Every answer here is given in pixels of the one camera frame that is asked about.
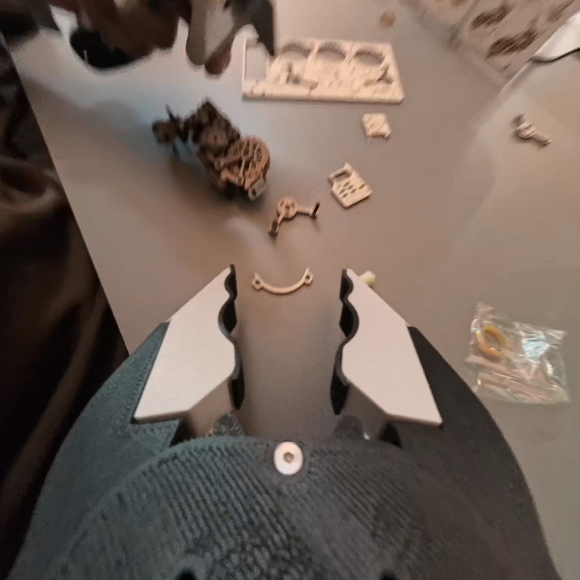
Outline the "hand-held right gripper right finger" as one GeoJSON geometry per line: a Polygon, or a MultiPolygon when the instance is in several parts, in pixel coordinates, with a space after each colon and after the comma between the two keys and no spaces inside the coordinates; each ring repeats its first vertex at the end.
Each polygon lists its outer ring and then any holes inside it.
{"type": "Polygon", "coordinates": [[[352,269],[343,269],[339,344],[330,381],[338,419],[360,422],[367,440],[395,423],[439,429],[443,418],[407,322],[352,269]]]}

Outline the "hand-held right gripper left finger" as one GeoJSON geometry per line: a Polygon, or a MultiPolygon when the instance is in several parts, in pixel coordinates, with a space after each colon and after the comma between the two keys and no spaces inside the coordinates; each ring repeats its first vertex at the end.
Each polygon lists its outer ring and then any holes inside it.
{"type": "Polygon", "coordinates": [[[237,325],[237,276],[229,265],[164,324],[134,410],[137,424],[177,420],[208,436],[242,406],[245,381],[237,325]]]}

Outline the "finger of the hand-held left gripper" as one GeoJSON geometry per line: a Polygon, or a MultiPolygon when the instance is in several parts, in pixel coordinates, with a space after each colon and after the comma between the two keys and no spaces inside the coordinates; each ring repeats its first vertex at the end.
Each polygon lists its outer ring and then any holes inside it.
{"type": "Polygon", "coordinates": [[[248,1],[247,15],[259,42],[270,56],[275,55],[274,8],[270,1],[248,1]]]}

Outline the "curved wooden puzzle piece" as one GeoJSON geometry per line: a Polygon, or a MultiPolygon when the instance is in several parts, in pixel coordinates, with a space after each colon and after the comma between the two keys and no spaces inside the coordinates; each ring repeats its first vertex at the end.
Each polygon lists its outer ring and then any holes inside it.
{"type": "Polygon", "coordinates": [[[252,287],[256,292],[266,292],[271,295],[283,296],[290,295],[300,290],[304,286],[309,286],[313,282],[313,274],[307,268],[302,277],[292,285],[289,286],[275,286],[266,282],[258,272],[253,273],[252,287]]]}

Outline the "wooden gear model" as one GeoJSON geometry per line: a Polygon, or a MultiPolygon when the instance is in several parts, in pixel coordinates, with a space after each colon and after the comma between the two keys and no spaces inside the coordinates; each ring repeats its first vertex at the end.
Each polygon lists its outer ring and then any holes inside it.
{"type": "Polygon", "coordinates": [[[206,99],[190,114],[179,116],[166,107],[151,131],[158,144],[179,156],[197,157],[210,184],[225,194],[255,201],[266,190],[271,153],[257,136],[242,134],[214,103],[206,99]]]}

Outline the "grey desk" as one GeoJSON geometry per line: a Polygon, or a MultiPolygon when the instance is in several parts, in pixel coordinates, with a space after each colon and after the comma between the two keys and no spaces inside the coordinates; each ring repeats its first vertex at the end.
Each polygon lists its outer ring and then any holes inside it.
{"type": "Polygon", "coordinates": [[[281,37],[385,40],[399,105],[245,101],[244,31],[220,79],[195,71],[180,30],[171,52],[112,74],[88,70],[62,35],[11,54],[128,351],[226,266],[238,276],[238,336],[252,434],[323,437],[339,330],[342,269],[375,291],[466,381],[475,307],[566,332],[570,402],[485,398],[526,474],[563,579],[579,579],[579,60],[529,69],[500,91],[391,1],[277,1],[281,37]],[[196,160],[159,147],[165,106],[210,98],[272,152],[258,204],[221,197],[196,160]],[[362,117],[385,113],[388,139],[362,117]],[[552,138],[513,134],[525,114],[552,138]],[[328,175],[350,163],[372,188],[344,209],[328,175]],[[313,282],[290,295],[256,292],[313,282]]]}

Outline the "person's left hand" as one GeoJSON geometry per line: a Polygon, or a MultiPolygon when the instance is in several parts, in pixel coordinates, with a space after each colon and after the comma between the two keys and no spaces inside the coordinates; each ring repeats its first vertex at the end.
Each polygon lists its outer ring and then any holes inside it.
{"type": "MultiPolygon", "coordinates": [[[[161,16],[154,16],[146,9],[134,6],[120,9],[116,1],[41,1],[42,6],[51,6],[72,13],[76,18],[85,15],[89,24],[124,50],[145,55],[148,48],[168,50],[173,47],[180,23],[184,23],[183,9],[170,9],[161,16]]],[[[213,76],[219,76],[230,61],[231,43],[202,67],[213,76]]]]}

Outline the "wooden puzzle sheet round holes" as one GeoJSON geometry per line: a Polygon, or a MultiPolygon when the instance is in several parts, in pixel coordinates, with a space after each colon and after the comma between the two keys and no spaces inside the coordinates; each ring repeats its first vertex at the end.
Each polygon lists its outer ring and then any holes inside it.
{"type": "Polygon", "coordinates": [[[248,52],[262,46],[243,40],[241,94],[246,100],[398,105],[404,90],[388,42],[287,38],[276,56],[265,54],[262,79],[248,75],[248,52]]]}

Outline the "clear plastic bag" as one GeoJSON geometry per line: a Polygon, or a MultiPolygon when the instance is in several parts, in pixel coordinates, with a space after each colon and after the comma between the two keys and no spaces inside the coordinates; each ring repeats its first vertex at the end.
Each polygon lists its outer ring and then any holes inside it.
{"type": "Polygon", "coordinates": [[[470,323],[465,364],[474,392],[532,405],[569,403],[566,332],[516,321],[482,301],[470,323]]]}

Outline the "small square wooden piece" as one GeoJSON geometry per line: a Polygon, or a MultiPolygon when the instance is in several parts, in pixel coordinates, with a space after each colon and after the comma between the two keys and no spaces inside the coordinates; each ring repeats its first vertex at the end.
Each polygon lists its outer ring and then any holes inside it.
{"type": "Polygon", "coordinates": [[[388,139],[391,135],[391,127],[385,113],[365,113],[362,116],[362,126],[366,138],[371,139],[388,139]]]}

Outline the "person's brown garment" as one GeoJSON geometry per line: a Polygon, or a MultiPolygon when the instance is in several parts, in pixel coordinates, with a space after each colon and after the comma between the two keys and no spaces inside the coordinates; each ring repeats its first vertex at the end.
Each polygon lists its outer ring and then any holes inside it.
{"type": "Polygon", "coordinates": [[[1,579],[67,432],[127,349],[1,33],[1,579]]]}

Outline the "phone-shaped wooden piece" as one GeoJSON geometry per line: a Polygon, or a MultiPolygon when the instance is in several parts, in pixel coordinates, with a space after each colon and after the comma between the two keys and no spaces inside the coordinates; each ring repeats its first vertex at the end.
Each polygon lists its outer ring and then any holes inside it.
{"type": "Polygon", "coordinates": [[[328,175],[331,193],[341,207],[349,209],[368,199],[372,188],[350,163],[328,175]]]}

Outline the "printed instruction booklet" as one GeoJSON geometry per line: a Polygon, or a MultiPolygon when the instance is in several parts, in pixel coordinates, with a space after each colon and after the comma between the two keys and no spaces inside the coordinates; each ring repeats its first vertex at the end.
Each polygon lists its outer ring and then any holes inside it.
{"type": "Polygon", "coordinates": [[[579,1],[405,1],[444,44],[497,86],[518,76],[579,1]]]}

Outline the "small irregular wooden piece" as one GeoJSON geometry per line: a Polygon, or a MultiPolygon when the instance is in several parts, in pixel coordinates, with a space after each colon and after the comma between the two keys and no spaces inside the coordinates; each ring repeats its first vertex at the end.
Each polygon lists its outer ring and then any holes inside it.
{"type": "Polygon", "coordinates": [[[552,138],[543,134],[526,120],[525,114],[518,114],[513,118],[513,134],[520,141],[530,141],[539,147],[546,147],[551,144],[552,138]]]}

